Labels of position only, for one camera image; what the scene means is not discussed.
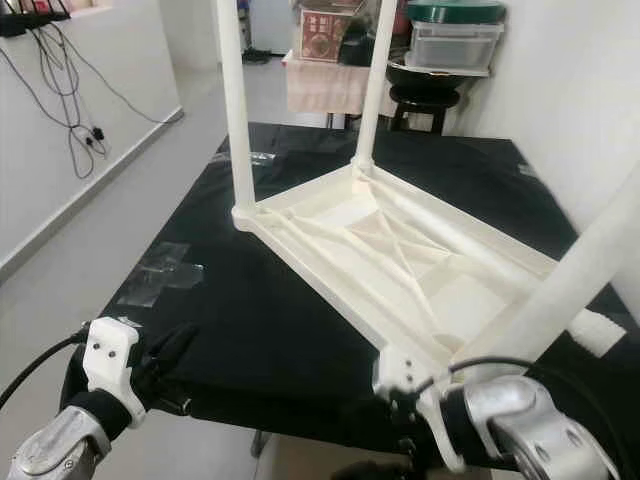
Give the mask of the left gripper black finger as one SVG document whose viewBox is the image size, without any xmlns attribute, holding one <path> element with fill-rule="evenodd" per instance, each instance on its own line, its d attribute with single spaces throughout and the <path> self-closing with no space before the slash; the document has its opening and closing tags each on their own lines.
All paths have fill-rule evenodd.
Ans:
<svg viewBox="0 0 640 480">
<path fill-rule="evenodd" d="M 193 339 L 200 333 L 200 325 L 184 323 L 174 326 L 169 332 L 161 334 L 145 351 L 147 367 L 173 367 L 177 365 Z"/>
</svg>

